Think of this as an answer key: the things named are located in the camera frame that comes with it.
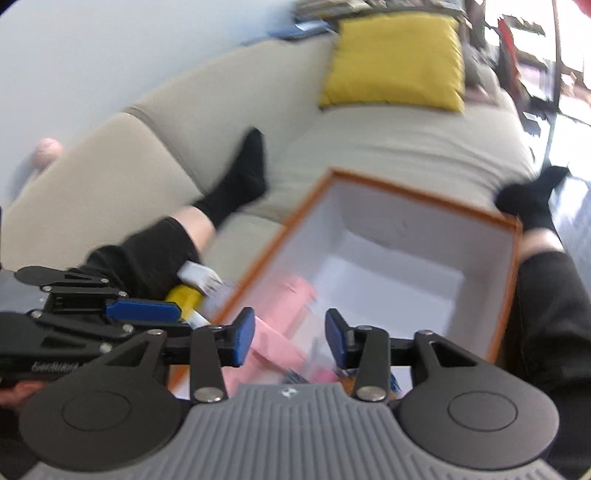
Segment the person left hand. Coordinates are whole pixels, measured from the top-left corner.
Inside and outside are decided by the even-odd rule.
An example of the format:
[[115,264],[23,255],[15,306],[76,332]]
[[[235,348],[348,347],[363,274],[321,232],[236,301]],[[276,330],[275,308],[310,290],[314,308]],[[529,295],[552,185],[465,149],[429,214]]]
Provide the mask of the person left hand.
[[2,388],[0,392],[0,407],[2,409],[18,410],[20,406],[36,392],[48,385],[43,381],[20,381],[13,387]]

